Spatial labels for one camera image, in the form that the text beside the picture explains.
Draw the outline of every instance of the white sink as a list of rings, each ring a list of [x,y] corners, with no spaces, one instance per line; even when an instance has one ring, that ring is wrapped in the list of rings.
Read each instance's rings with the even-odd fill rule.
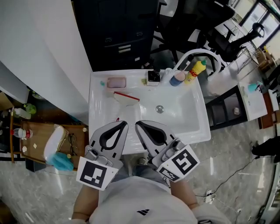
[[[145,86],[141,79],[148,70],[116,70],[91,73],[89,137],[99,127],[114,122],[117,118],[129,124],[129,131],[123,154],[145,152],[135,132],[135,122],[151,120],[169,126],[176,137],[185,144],[210,140],[210,128],[205,103],[198,80],[189,86],[177,87],[169,83],[156,87]],[[109,76],[125,76],[124,94],[139,98],[134,106],[121,106],[113,97],[114,91],[108,91],[106,84]],[[156,107],[163,106],[164,112],[158,113]]]

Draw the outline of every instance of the metal drain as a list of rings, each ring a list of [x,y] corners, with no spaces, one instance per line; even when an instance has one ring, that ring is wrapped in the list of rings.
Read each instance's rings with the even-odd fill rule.
[[[165,111],[164,107],[161,105],[156,106],[156,112],[162,114]]]

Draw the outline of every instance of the white faucet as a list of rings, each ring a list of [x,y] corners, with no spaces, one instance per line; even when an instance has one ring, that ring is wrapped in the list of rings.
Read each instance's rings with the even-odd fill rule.
[[[221,63],[220,58],[219,58],[215,53],[213,53],[212,51],[209,51],[209,50],[205,50],[205,49],[194,49],[194,50],[190,50],[190,51],[188,51],[187,53],[185,53],[185,54],[182,56],[182,58],[178,61],[178,63],[175,65],[175,67],[173,68],[173,72],[175,72],[175,71],[179,68],[179,66],[181,65],[181,63],[183,62],[183,60],[184,60],[187,56],[189,56],[190,54],[194,54],[194,53],[207,53],[207,54],[210,54],[211,56],[213,56],[213,57],[217,60],[217,62],[218,62],[218,68],[216,68],[216,71],[215,71],[212,75],[208,76],[208,78],[207,78],[208,81],[211,81],[211,80],[214,78],[214,76],[215,76],[218,72],[220,72],[220,69],[221,69],[221,67],[222,67],[222,63]]]

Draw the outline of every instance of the yellow bottle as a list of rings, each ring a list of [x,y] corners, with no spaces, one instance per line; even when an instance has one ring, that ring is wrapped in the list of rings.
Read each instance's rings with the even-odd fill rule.
[[[206,69],[206,60],[198,61],[194,67],[189,71],[188,74],[185,76],[185,83],[189,84],[193,81],[202,71]]]

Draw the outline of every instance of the gray pants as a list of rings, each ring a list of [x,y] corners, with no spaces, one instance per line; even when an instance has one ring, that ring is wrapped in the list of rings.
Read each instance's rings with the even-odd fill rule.
[[[161,183],[165,186],[168,187],[167,183],[165,182],[165,180],[161,177],[161,175],[156,172],[155,170],[153,170],[150,166],[148,165],[137,165],[134,168],[133,171],[133,176],[138,176],[138,177],[142,177],[142,178],[146,178],[158,183]],[[128,178],[128,172],[127,170],[122,167],[118,174],[115,176],[115,178],[112,180],[112,182],[116,182],[125,178]]]

